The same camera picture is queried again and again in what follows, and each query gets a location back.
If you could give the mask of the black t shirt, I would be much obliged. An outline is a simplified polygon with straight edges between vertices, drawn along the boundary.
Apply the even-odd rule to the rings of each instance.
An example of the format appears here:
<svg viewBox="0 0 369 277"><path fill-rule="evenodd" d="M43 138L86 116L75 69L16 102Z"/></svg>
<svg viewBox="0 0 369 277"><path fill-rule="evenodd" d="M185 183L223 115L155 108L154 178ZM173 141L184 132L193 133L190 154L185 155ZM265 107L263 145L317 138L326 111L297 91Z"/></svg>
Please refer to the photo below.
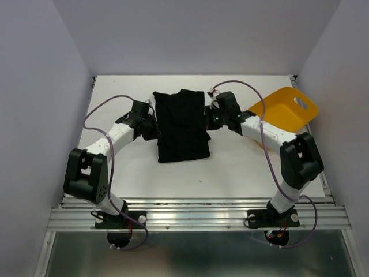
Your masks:
<svg viewBox="0 0 369 277"><path fill-rule="evenodd" d="M184 162L210 157L205 124L205 95L181 89L175 94L154 92L155 112L161 136L158 162Z"/></svg>

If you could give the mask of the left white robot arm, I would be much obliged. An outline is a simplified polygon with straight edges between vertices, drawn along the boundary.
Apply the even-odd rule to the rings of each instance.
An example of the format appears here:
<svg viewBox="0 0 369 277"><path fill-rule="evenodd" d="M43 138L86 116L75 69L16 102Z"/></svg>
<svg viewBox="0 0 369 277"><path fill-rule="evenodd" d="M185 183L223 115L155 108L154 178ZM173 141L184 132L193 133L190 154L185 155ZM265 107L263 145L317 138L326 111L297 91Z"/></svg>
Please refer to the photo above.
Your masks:
<svg viewBox="0 0 369 277"><path fill-rule="evenodd" d="M138 137L150 141L161 134L151 102L133 100L131 110L118 118L107 132L95 127L84 128L95 130L102 137L88 147L75 148L69 153L64 193L101 210L104 215L96 215L96 219L104 221L108 216L115 227L123 227L129 220L144 228L145 216L139 215L138 219L129 216L127 202L111 193L111 185L115 155Z"/></svg>

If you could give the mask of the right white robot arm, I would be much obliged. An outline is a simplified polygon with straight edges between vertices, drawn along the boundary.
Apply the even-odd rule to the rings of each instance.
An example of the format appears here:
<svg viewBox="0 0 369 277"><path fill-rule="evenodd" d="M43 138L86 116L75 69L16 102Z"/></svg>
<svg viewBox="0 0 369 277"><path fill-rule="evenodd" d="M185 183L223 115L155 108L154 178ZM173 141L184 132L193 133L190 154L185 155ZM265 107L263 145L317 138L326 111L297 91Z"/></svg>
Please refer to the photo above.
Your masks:
<svg viewBox="0 0 369 277"><path fill-rule="evenodd" d="M276 227L282 222L299 225L295 204L306 198L305 188L315 180L324 165L313 136L307 132L297 134L284 130L266 121L268 98L259 101L261 112L242 111L232 92L209 93L210 105L205 107L206 126L217 130L227 126L229 130L260 143L272 170L268 151L280 157L282 181L276 182L277 193L267 203L265 209L251 212L248 217L251 228Z"/></svg>

